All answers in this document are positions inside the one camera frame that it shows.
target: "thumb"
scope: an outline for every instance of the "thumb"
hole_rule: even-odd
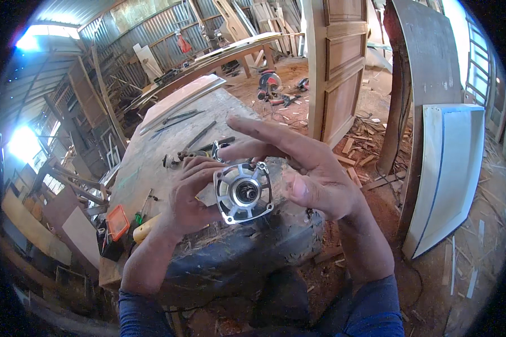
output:
[[[298,173],[286,175],[288,181],[288,194],[290,201],[295,204],[322,210],[327,205],[329,196],[323,185]]]

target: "screwdriver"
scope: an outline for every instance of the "screwdriver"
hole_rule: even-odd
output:
[[[154,189],[150,188],[150,191],[148,192],[148,196],[146,197],[146,200],[144,200],[144,205],[142,205],[142,208],[139,212],[135,213],[135,219],[134,221],[137,223],[137,226],[142,225],[142,221],[144,220],[144,207],[146,206],[146,203],[148,202],[148,199],[152,198],[155,201],[158,201],[159,198],[152,195]]]

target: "hand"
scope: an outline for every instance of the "hand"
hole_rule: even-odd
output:
[[[169,195],[170,230],[177,236],[198,232],[222,220],[217,205],[206,206],[195,196],[214,180],[214,172],[226,165],[208,157],[186,157],[183,168]]]
[[[363,194],[328,145],[288,127],[238,116],[230,116],[227,125],[255,139],[222,148],[219,156],[225,161],[250,157],[261,161],[267,156],[286,158],[297,172],[284,172],[285,193],[297,205],[320,210],[327,220],[341,219],[364,205],[367,207]]]

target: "forearm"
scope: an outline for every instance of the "forearm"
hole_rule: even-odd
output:
[[[361,194],[357,205],[350,215],[338,220],[338,225],[351,277],[356,284],[364,284],[393,274],[394,260],[388,241]]]
[[[182,240],[168,225],[167,219],[161,219],[139,245],[123,268],[122,291],[141,295],[151,295],[159,288],[167,273],[176,244]]]

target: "red bag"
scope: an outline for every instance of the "red bag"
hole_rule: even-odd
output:
[[[191,50],[191,45],[183,39],[181,35],[178,35],[178,47],[182,50],[182,53],[187,53]]]

